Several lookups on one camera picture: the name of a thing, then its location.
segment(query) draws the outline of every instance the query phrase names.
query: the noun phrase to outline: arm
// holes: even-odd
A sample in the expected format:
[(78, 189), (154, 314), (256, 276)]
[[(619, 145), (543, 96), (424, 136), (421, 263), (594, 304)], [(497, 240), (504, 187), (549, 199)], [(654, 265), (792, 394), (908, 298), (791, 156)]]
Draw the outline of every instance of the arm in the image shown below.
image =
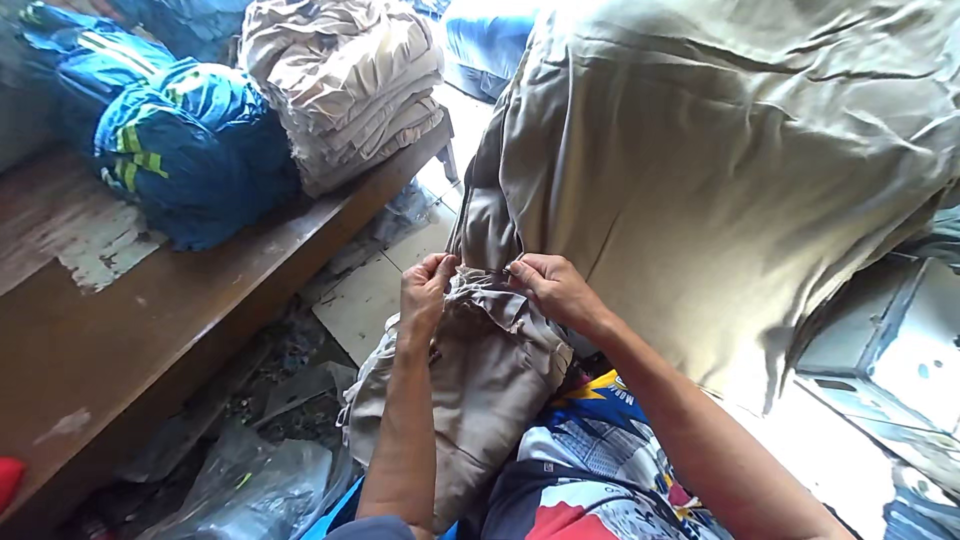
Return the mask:
[(357, 507), (357, 519), (399, 516), (417, 538), (433, 538), (437, 446), (427, 355), (456, 262), (434, 254), (403, 273), (394, 368)]
[(675, 370), (589, 288), (562, 257), (511, 266), (543, 313), (607, 355), (636, 396), (681, 478), (736, 538), (851, 538), (746, 430)]

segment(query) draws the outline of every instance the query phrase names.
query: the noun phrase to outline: colorful graphic shirt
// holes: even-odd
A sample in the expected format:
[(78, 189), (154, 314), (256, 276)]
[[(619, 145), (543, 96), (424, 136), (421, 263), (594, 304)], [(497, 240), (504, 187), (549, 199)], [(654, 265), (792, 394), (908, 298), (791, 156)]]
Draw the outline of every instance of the colorful graphic shirt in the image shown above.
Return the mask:
[[(474, 538), (467, 528), (443, 539)], [(399, 519), (328, 538), (413, 538)], [(550, 404), (497, 479), (482, 539), (732, 540), (674, 479), (646, 415), (615, 371)]]

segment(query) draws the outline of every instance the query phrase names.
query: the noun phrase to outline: left hand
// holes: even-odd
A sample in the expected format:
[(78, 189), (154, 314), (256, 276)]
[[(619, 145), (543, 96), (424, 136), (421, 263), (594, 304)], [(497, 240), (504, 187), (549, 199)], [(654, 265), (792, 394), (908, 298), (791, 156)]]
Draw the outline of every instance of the left hand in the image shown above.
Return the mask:
[(400, 280), (400, 331), (407, 337), (429, 339), (444, 312), (444, 289), (456, 273), (456, 256), (426, 256)]

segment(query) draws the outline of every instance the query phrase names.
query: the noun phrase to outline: hand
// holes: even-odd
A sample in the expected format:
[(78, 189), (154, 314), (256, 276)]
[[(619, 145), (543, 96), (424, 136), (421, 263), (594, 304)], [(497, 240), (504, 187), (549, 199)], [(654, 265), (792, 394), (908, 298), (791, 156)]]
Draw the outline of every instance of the hand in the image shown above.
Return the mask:
[(456, 272), (457, 258), (446, 253), (426, 256), (400, 279), (399, 331), (428, 340), (444, 312), (444, 289)]
[(591, 338), (611, 314), (573, 264), (557, 255), (527, 254), (510, 265), (510, 285), (543, 315)]

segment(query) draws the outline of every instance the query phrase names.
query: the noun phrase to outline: beige garment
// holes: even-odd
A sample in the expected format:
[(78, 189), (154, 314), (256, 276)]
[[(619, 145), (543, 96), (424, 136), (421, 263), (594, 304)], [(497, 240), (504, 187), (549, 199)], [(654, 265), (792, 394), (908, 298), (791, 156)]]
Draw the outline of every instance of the beige garment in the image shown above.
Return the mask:
[[(450, 282), (430, 361), (437, 433), (434, 531), (446, 532), (478, 488), (503, 464), (528, 424), (564, 379), (572, 350), (502, 278), (458, 268)], [(346, 392), (344, 437), (370, 465), (396, 353), (399, 315)]]
[[(321, 164), (321, 170), (323, 172), (319, 174), (324, 179), (324, 182), (322, 184), (305, 183), (303, 184), (303, 191), (311, 197), (323, 195), (327, 192), (329, 185), (340, 185), (347, 180), (356, 178), (360, 173), (387, 160), (387, 158), (395, 154), (399, 149), (405, 148), (420, 140), (424, 134), (439, 126), (440, 122), (444, 119), (444, 109), (441, 109), (437, 102), (431, 98), (420, 100), (420, 103), (415, 104), (406, 112), (407, 113), (401, 114), (391, 121), (384, 132), (389, 135), (383, 136), (381, 139), (385, 140), (385, 142), (382, 142), (382, 145), (369, 154), (367, 158), (364, 158), (358, 152), (346, 163), (333, 167)], [(412, 114), (416, 113), (421, 113), (422, 116), (417, 116), (419, 120), (415, 123), (401, 124), (409, 120)]]
[(569, 258), (683, 373), (769, 408), (809, 313), (957, 174), (960, 4), (562, 1), (466, 174), (465, 264)]
[(420, 98), (443, 81), (429, 27), (398, 0), (255, 0), (239, 57), (278, 112), (314, 196), (351, 178), (341, 171), (372, 166), (362, 161), (382, 157), (396, 118), (432, 104)]

